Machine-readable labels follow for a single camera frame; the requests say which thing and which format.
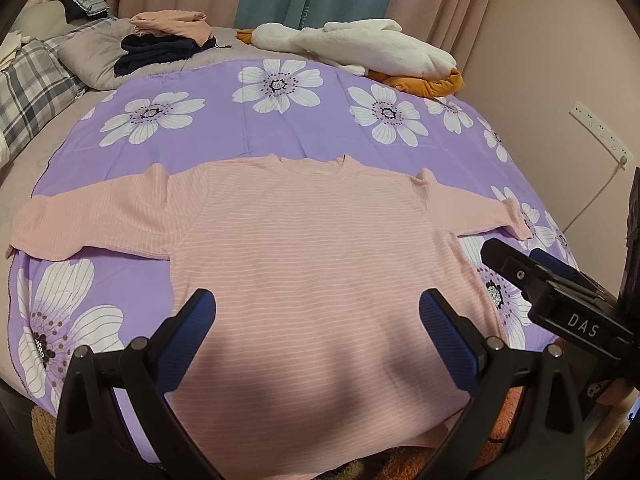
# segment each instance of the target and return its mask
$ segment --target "plaid pillow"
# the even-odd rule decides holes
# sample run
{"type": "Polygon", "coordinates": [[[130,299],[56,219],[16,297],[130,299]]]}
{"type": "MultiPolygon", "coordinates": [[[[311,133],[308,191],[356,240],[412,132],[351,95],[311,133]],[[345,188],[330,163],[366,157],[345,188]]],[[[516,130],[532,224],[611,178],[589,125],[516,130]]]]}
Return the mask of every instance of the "plaid pillow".
{"type": "Polygon", "coordinates": [[[84,90],[51,47],[32,40],[0,72],[0,168],[84,90]]]}

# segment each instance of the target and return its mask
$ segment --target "pink wall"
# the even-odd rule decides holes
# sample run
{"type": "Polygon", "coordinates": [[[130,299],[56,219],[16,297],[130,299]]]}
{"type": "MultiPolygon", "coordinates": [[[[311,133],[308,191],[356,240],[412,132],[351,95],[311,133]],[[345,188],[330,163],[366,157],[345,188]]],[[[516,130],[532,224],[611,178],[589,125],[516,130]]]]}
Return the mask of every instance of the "pink wall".
{"type": "Polygon", "coordinates": [[[636,156],[568,230],[581,269],[617,293],[640,165],[640,39],[615,0],[490,0],[459,96],[502,136],[561,228],[616,162],[568,111],[583,102],[636,156]]]}

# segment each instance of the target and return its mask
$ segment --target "purple bedsheet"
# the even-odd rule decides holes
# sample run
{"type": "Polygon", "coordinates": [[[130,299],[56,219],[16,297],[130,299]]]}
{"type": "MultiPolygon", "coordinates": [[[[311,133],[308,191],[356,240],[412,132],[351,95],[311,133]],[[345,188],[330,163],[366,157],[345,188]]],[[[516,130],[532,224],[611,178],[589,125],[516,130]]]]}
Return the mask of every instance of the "purple bedsheet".
{"type": "MultiPolygon", "coordinates": [[[[409,174],[429,168],[441,183],[487,197],[517,197],[534,238],[518,242],[494,231],[461,243],[487,285],[510,345],[540,350],[553,339],[529,322],[529,305],[519,291],[482,266],[479,248],[494,236],[527,253],[542,247],[575,261],[499,136],[453,97],[424,100],[295,60],[236,60],[132,79],[76,124],[34,194],[143,173],[156,162],[177,173],[207,161],[270,153],[322,161],[346,153],[367,166],[409,174]]],[[[76,346],[123,348],[135,336],[151,335],[173,304],[168,262],[95,248],[60,263],[19,253],[9,288],[15,369],[35,402],[53,414],[76,346]]],[[[124,412],[131,420],[130,407],[124,412]]],[[[144,453],[153,458],[149,449],[144,453]]]]}

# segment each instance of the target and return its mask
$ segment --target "sweater cuff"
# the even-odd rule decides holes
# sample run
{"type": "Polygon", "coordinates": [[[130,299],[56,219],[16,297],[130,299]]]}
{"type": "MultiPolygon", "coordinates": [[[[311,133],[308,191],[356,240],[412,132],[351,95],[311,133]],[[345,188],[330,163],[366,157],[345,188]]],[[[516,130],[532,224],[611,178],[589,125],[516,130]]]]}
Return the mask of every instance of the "sweater cuff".
{"type": "Polygon", "coordinates": [[[520,206],[516,199],[508,198],[503,200],[504,208],[507,210],[509,216],[509,224],[505,225],[505,228],[510,235],[515,236],[518,240],[526,240],[527,238],[533,238],[533,233],[527,227],[524,221],[524,216],[520,211],[520,206]]]}

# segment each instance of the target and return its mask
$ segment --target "pink folded shirt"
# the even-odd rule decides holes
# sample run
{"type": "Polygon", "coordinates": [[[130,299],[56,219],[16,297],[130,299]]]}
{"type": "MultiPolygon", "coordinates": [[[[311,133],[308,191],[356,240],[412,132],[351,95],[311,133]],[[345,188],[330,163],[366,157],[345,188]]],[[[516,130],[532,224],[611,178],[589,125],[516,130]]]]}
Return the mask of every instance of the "pink folded shirt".
{"type": "Polygon", "coordinates": [[[140,12],[129,21],[135,25],[135,33],[138,36],[175,34],[191,38],[199,46],[203,46],[213,35],[213,29],[204,21],[206,19],[206,14],[194,10],[160,10],[140,12]]]}
{"type": "Polygon", "coordinates": [[[530,237],[513,200],[429,170],[270,155],[36,195],[11,244],[46,260],[85,246],[167,259],[175,310],[211,290],[216,320],[172,405],[226,478],[282,480],[401,445],[465,406],[418,299],[437,287],[506,337],[457,240],[500,226],[530,237]]]}

